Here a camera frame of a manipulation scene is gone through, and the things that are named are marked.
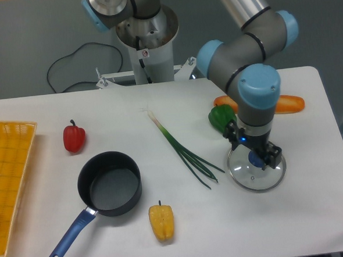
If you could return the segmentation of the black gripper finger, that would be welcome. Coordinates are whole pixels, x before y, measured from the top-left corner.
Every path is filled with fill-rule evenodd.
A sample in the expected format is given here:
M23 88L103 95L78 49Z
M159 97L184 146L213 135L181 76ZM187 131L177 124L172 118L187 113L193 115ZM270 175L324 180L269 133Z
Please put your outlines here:
M267 167L275 169L282 160L281 148L276 145L268 145L266 149L260 153L260 158L263 161L263 170L267 169Z
M237 141L237 123L236 121L230 120L223 129L223 137L228 139L228 141L233 144Z

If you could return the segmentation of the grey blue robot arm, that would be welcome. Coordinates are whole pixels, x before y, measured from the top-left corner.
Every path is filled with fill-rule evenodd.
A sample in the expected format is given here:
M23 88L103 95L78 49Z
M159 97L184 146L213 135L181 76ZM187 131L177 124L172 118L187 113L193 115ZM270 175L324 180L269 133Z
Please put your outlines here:
M224 125L233 146L253 151L260 166L276 167L282 150L269 140L280 76L264 61L298 36L296 19L274 12L265 0L223 0L242 35L231 44L211 40L196 57L199 71L238 104L238 117ZM94 26L116 30L128 48L137 84L174 78L171 43L179 30L176 14L161 0L82 0Z

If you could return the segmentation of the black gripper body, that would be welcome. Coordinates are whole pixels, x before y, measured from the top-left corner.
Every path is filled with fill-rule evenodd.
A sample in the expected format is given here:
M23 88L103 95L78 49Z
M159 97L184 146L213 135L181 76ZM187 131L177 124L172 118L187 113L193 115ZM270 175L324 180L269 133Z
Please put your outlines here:
M229 140L232 143L232 150L235 150L237 145L244 145L256 154L260 158L265 158L268 153L270 131L261 135L252 135L248 129L235 128L229 135Z

